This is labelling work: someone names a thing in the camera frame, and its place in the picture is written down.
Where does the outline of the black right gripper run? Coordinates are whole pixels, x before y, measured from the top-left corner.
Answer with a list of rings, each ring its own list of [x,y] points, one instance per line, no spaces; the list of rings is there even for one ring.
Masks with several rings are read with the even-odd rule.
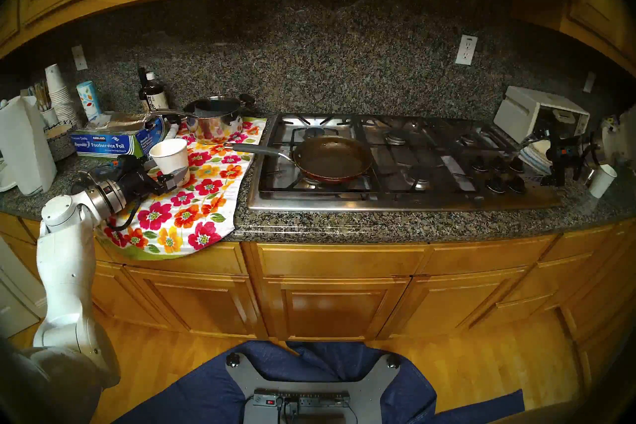
[[[546,157],[551,162],[551,173],[541,178],[541,186],[564,186],[568,168],[573,169],[572,179],[579,180],[585,167],[595,169],[600,165],[597,156],[600,146],[595,140],[594,131],[581,136],[560,138],[551,135],[549,128],[536,128],[521,140],[519,146],[529,146],[544,140],[550,142]]]

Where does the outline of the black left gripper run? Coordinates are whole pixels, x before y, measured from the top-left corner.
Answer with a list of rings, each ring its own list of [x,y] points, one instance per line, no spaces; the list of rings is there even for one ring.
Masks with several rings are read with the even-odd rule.
[[[144,200],[149,194],[160,196],[183,187],[187,182],[187,168],[161,174],[160,181],[150,177],[145,165],[151,160],[146,156],[120,155],[117,157],[117,186],[126,203]]]

